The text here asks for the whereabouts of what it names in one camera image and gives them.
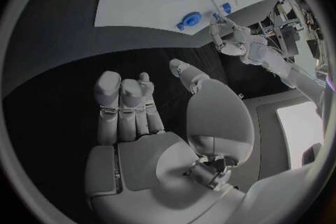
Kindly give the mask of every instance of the robotic arm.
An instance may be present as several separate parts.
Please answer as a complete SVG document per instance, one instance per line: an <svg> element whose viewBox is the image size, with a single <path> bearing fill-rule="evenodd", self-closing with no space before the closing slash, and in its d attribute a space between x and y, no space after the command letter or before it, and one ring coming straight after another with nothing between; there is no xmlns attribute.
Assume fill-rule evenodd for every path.
<svg viewBox="0 0 336 224"><path fill-rule="evenodd" d="M222 40L220 29L230 27L233 30L233 40ZM240 56L245 64L263 66L268 71L278 75L282 82L291 88L296 88L317 106L321 115L324 88L314 79L305 74L298 65L286 62L281 53L267 45L266 38L252 35L250 29L236 25L227 17L214 14L210 22L210 34L216 49L227 55Z"/></svg>

